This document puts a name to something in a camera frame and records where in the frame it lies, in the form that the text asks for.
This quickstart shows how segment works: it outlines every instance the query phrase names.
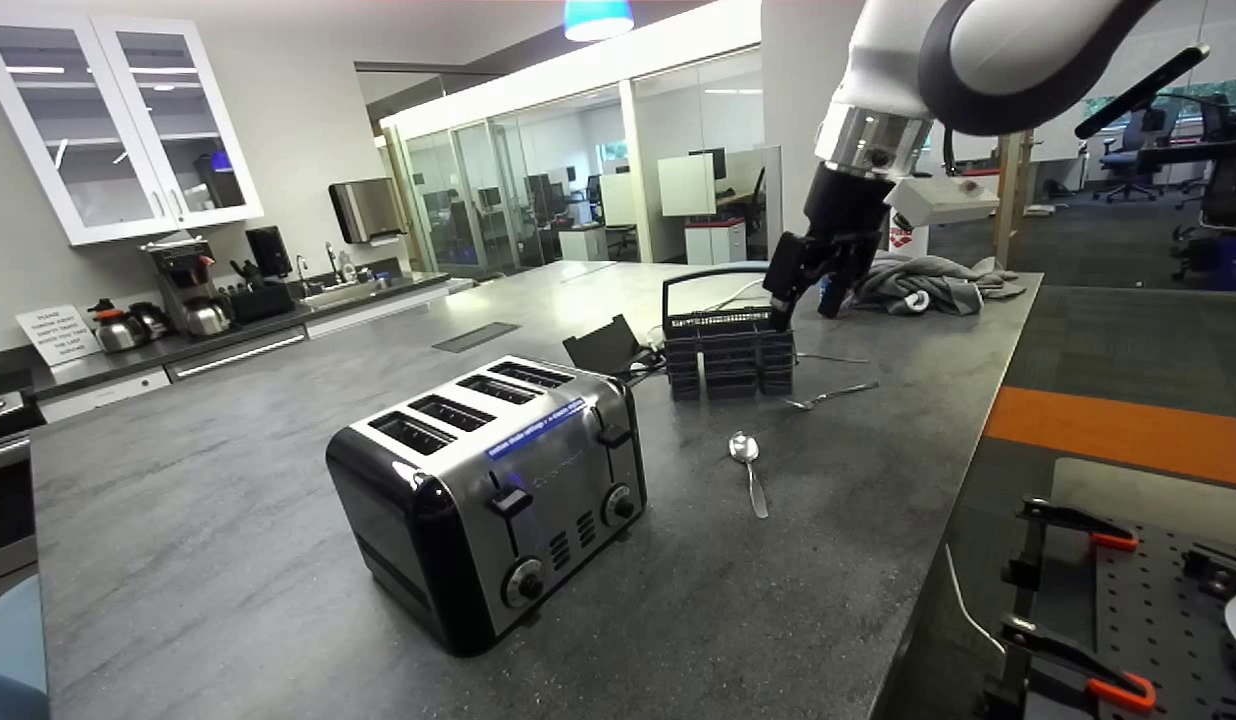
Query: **orange panel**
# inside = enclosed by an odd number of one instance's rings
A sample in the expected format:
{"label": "orange panel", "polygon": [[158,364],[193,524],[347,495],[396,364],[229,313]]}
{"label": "orange panel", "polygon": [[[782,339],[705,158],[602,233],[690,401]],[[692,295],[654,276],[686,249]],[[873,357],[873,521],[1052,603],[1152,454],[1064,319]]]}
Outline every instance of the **orange panel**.
{"label": "orange panel", "polygon": [[1006,387],[986,437],[1236,484],[1236,417]]}

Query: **coffee maker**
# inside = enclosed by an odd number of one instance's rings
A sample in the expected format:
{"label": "coffee maker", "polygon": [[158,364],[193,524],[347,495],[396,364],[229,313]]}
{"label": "coffee maker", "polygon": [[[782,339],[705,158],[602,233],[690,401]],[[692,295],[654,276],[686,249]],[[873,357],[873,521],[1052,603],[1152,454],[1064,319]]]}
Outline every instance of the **coffee maker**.
{"label": "coffee maker", "polygon": [[182,337],[229,330],[229,313],[211,283],[211,266],[217,266],[211,243],[182,233],[182,237],[150,239],[142,243],[142,251],[158,266],[170,319]]}

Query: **gray countertop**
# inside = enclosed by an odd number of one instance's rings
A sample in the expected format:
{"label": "gray countertop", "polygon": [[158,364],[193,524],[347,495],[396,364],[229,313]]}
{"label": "gray countertop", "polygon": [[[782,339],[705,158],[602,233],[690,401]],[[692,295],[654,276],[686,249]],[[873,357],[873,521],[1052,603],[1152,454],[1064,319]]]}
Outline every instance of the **gray countertop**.
{"label": "gray countertop", "polygon": [[71,366],[59,366],[58,376],[38,360],[29,394],[48,401],[58,392],[77,392],[77,387],[105,382],[105,378],[117,378],[117,376],[130,376],[130,371],[211,357],[211,352],[223,352],[223,346],[236,346],[236,343],[248,343],[248,339],[263,339],[273,330],[306,327],[315,316],[336,316],[336,313],[347,313],[347,308],[426,293],[426,289],[443,283],[443,280],[447,276],[435,273],[435,276],[416,276],[416,280],[396,283],[396,289],[331,293],[331,298],[325,298],[325,302],[296,302],[284,316],[251,319],[251,323],[240,323],[223,337],[203,337],[203,339],[170,337],[170,339],[119,352],[119,357],[90,357]]}
{"label": "gray countertop", "polygon": [[[325,442],[504,352],[661,316],[686,266],[551,262],[331,339],[51,423],[34,442],[51,715],[869,715],[906,640],[1030,295],[986,316],[829,323],[794,413],[640,382],[648,515],[493,651],[455,658],[373,582]],[[690,302],[756,289],[718,280]],[[516,330],[435,352],[507,319]],[[764,441],[761,524],[724,437]]]}

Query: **toaster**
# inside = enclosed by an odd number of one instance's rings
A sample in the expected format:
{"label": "toaster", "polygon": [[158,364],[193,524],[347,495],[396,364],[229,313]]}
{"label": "toaster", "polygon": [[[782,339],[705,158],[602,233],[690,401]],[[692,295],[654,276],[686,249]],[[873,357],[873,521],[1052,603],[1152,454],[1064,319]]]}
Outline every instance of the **toaster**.
{"label": "toaster", "polygon": [[493,649],[648,504],[632,392],[504,357],[329,442],[366,563],[454,651]]}

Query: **upper cabinet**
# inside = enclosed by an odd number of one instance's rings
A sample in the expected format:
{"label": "upper cabinet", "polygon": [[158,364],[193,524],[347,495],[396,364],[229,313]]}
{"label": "upper cabinet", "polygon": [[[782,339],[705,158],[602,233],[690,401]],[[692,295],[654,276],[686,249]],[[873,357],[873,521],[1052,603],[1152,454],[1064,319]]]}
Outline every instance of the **upper cabinet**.
{"label": "upper cabinet", "polygon": [[0,102],[71,243],[262,214],[193,25],[0,15]]}

